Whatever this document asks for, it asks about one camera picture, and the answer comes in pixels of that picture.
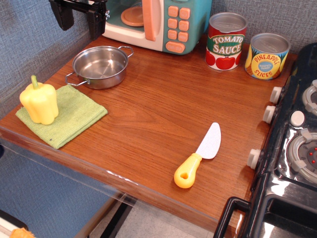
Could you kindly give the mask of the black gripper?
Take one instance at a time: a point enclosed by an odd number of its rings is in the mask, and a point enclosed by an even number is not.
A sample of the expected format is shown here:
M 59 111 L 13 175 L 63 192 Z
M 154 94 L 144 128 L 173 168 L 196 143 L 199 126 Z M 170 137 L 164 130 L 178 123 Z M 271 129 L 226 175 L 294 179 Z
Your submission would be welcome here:
M 107 7 L 106 0 L 49 0 L 59 27 L 66 31 L 74 25 L 72 10 L 87 12 L 90 39 L 96 40 L 105 32 Z

